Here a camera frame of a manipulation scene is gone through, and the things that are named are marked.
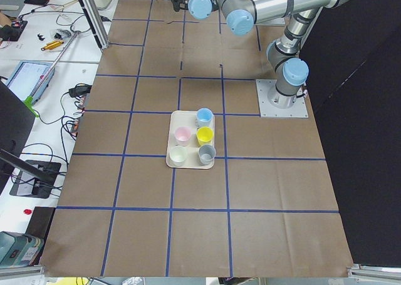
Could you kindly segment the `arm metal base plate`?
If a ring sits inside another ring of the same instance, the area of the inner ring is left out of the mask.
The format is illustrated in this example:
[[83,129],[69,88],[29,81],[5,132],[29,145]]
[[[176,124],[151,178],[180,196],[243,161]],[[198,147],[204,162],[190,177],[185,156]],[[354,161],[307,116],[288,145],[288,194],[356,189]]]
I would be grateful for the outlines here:
[[284,96],[276,90],[276,80],[257,79],[256,90],[261,118],[309,117],[305,98],[298,98],[301,88],[294,96]]

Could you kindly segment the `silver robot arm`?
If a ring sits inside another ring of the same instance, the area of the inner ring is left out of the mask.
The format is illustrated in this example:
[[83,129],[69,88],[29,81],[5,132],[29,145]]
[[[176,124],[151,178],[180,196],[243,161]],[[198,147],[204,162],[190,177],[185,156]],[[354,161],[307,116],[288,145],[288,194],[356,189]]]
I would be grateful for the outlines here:
[[272,41],[266,57],[276,74],[276,83],[268,91],[272,106],[291,108],[301,95],[309,68],[299,59],[301,42],[321,8],[337,8],[349,0],[171,0],[174,11],[188,11],[193,18],[203,20],[220,11],[229,29],[244,36],[255,25],[288,17],[283,35]]

